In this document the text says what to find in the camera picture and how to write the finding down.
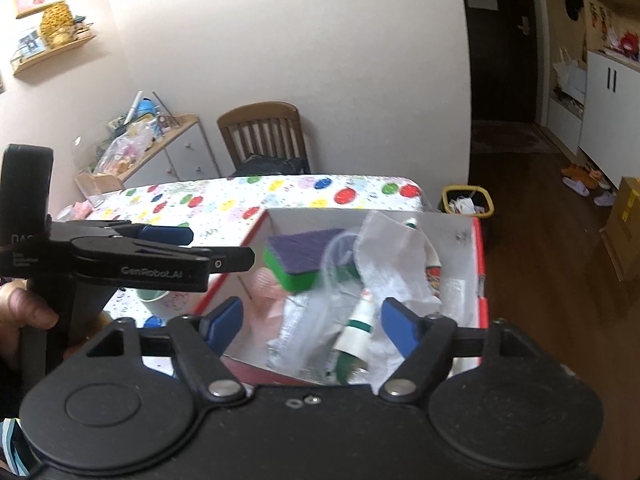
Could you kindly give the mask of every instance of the dark brown door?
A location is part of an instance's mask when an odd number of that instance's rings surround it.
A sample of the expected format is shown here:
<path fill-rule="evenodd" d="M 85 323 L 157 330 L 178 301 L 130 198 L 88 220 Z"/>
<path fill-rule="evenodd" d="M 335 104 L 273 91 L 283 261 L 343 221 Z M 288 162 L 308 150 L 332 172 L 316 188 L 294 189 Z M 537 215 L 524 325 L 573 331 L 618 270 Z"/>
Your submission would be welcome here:
<path fill-rule="evenodd" d="M 472 118 L 530 123 L 538 78 L 533 0 L 495 1 L 497 10 L 491 0 L 465 0 Z"/>

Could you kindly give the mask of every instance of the door handle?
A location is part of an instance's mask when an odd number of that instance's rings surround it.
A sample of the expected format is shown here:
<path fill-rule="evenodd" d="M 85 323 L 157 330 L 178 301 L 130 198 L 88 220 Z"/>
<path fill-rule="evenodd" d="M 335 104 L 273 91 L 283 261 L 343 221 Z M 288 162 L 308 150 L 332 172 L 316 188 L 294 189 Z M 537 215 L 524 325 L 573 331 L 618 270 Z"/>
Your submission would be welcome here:
<path fill-rule="evenodd" d="M 528 36 L 531 32 L 531 27 L 529 27 L 529 17 L 522 17 L 522 25 L 518 25 L 518 28 L 522 31 L 525 36 Z"/>

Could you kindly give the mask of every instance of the fingernail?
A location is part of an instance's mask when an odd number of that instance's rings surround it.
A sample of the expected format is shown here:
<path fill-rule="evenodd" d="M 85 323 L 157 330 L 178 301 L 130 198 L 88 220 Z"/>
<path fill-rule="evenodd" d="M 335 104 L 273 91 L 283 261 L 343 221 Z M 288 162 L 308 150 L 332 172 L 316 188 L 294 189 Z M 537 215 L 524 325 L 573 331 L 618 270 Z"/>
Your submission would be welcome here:
<path fill-rule="evenodd" d="M 53 328 L 58 322 L 58 314 L 48 308 L 37 308 L 33 313 L 36 322 L 43 328 Z"/>

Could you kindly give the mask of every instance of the gold pineapple decoration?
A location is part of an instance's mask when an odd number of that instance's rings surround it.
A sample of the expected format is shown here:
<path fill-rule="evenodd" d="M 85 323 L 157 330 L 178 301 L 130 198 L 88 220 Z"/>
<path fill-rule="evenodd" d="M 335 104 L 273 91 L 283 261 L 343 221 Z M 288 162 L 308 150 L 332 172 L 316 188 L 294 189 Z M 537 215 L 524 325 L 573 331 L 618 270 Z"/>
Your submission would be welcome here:
<path fill-rule="evenodd" d="M 74 17 L 67 4 L 55 4 L 45 9 L 40 22 L 40 37 L 51 48 L 73 40 Z"/>

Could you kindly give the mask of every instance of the door frame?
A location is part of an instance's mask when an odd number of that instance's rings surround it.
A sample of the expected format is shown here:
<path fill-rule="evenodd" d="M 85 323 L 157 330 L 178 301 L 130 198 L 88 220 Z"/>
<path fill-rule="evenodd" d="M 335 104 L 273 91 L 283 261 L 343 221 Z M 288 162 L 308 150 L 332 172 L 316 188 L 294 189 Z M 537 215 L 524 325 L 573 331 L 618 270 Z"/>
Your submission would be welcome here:
<path fill-rule="evenodd" d="M 538 42 L 538 92 L 536 97 L 536 123 L 546 126 L 549 116 L 549 80 L 551 75 L 551 50 L 549 44 L 549 17 L 546 0 L 533 0 L 536 10 Z"/>

